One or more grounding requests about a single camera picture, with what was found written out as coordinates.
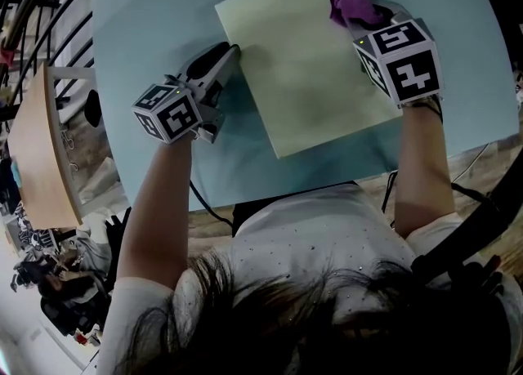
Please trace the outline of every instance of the person in background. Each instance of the person in background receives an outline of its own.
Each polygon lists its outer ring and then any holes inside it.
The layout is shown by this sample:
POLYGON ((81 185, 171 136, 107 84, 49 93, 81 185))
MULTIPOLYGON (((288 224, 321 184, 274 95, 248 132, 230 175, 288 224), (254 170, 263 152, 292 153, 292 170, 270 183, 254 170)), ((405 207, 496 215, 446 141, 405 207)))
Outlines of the person in background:
POLYGON ((410 271, 462 223, 435 99, 404 107, 396 231, 349 183, 270 199, 231 245, 188 257, 192 136, 158 149, 134 203, 98 375, 512 370, 513 278, 486 293, 410 271))

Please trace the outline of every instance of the dark hair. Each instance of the dark hair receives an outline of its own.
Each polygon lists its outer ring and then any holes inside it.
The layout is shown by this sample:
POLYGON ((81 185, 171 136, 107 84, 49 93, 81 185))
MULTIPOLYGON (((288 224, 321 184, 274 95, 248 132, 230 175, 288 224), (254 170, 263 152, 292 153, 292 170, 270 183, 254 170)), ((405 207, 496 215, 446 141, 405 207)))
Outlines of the dark hair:
POLYGON ((72 298, 81 297, 94 283, 89 277, 72 279, 62 282, 62 289, 56 291, 47 278, 38 282, 38 291, 47 300, 67 301, 72 298))
POLYGON ((510 332, 498 298, 427 287, 389 261, 373 277, 326 270, 309 283, 283 275, 243 286, 215 253, 190 268, 197 319, 186 327, 172 298, 148 310, 115 373, 507 373, 510 332), (378 306, 341 312, 348 288, 378 306))

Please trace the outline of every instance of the hand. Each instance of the hand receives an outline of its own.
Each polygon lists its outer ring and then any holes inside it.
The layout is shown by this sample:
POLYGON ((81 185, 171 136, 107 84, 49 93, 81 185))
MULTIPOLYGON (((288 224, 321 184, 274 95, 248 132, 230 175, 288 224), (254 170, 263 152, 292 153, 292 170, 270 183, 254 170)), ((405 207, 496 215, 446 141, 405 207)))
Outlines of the hand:
POLYGON ((82 276, 80 272, 69 272, 67 270, 64 270, 63 272, 60 272, 58 275, 58 278, 60 280, 63 280, 64 282, 67 282, 69 280, 78 279, 82 276))

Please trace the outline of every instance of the wooden floor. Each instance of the wooden floor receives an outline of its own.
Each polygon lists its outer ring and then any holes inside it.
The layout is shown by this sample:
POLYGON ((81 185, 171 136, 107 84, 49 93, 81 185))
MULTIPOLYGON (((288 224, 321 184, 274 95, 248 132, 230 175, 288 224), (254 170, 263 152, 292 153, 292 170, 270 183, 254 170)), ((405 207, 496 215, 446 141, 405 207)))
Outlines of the wooden floor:
MULTIPOLYGON (((523 123, 523 114, 520 113, 520 125, 523 123)), ((506 140, 488 145, 485 152, 478 158, 471 169, 459 178, 457 183, 466 188, 487 193, 492 190, 499 179, 508 170, 513 160, 523 147, 523 132, 506 140)), ((484 147, 469 150, 459 156, 449 159, 451 178, 462 173, 484 147)), ((363 179, 357 183, 363 187, 371 199, 380 208, 387 187, 388 174, 363 179)), ((468 217, 477 207, 472 199, 454 192, 456 208, 462 218, 468 217)), ((217 208, 216 212, 222 217, 232 220, 233 207, 217 208)), ((394 190, 387 205, 387 218, 392 221, 394 215, 394 190)), ((229 243, 230 227, 216 221, 206 212, 192 212, 190 214, 190 251, 199 252, 211 246, 229 243)), ((498 254, 503 259, 503 269, 523 281, 523 212, 520 212, 512 226, 500 239, 488 246, 482 255, 490 257, 498 254)))

